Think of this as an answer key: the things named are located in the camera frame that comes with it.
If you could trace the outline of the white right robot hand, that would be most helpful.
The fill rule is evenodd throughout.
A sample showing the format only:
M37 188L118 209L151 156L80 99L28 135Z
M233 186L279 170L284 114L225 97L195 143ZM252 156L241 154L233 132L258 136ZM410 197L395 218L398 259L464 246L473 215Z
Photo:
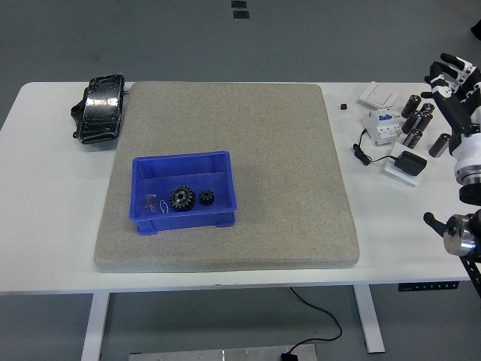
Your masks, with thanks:
M449 152L455 171L480 167L480 69L448 53L430 66L425 82L430 90L421 97L432 99L452 129Z

